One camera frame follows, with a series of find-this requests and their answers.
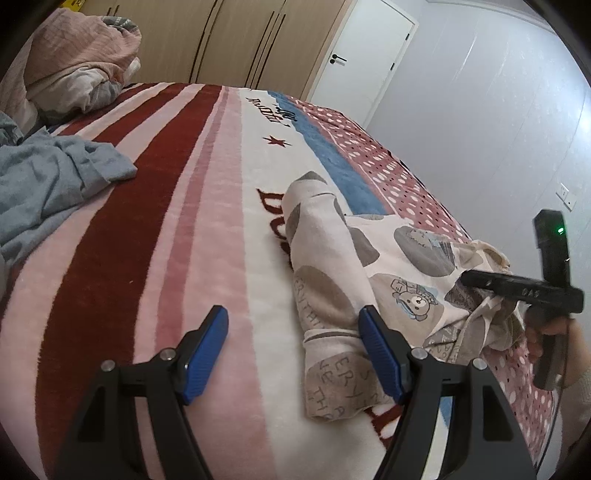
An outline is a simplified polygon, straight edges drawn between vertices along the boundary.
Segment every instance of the bed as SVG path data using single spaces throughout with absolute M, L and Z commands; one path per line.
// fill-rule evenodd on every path
M 146 361 L 221 304 L 229 336 L 187 408 L 214 477 L 372 478 L 401 410 L 305 417 L 281 198 L 313 170 L 346 215 L 400 215 L 469 242 L 419 179 L 341 113 L 250 89 L 137 84 L 54 134 L 111 142 L 138 173 L 72 214 L 12 273 L 0 310 L 0 423 L 31 470 L 51 478 L 103 360 Z M 525 345 L 484 356 L 537 458 L 553 403 L 532 385 Z M 425 478 L 437 477 L 449 415 L 444 400 Z M 161 479 L 140 400 L 138 416 L 148 470 Z

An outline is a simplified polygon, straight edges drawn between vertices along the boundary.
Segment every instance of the blue stripe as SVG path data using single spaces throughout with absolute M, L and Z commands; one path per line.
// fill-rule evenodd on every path
M 277 100 L 280 108 L 289 110 L 295 115 L 296 121 L 292 123 L 294 128 L 303 135 L 308 146 L 347 200 L 353 214 L 386 215 L 384 206 L 363 181 L 361 175 L 340 155 L 336 146 L 325 139 L 322 133 L 310 123 L 308 117 L 285 95 L 276 92 L 269 92 L 269 95 Z

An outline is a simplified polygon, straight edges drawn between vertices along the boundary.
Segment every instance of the red star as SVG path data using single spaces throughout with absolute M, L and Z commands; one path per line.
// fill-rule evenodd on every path
M 277 140 L 273 135 L 269 135 L 269 138 L 263 137 L 263 140 L 267 140 L 269 145 L 281 145 L 283 148 L 285 148 L 286 145 L 291 146 L 291 144 L 287 143 L 285 140 Z

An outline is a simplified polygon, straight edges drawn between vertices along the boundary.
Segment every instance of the wooden wardrobe door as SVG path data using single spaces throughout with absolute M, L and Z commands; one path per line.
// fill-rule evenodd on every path
M 119 17 L 142 32 L 134 82 L 189 82 L 215 0 L 119 0 Z
M 203 56 L 195 67 L 196 81 L 244 87 L 279 18 L 284 0 L 220 1 L 223 3 L 211 33 L 203 40 Z
M 252 87 L 301 98 L 344 1 L 287 0 Z
M 85 15 L 111 15 L 115 10 L 115 0 L 86 0 L 80 12 Z

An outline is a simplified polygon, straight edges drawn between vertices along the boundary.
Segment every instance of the sleeve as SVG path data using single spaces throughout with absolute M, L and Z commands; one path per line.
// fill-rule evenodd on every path
M 560 461 L 568 455 L 591 418 L 591 368 L 570 387 L 565 388 L 560 406 L 562 414 L 562 446 Z

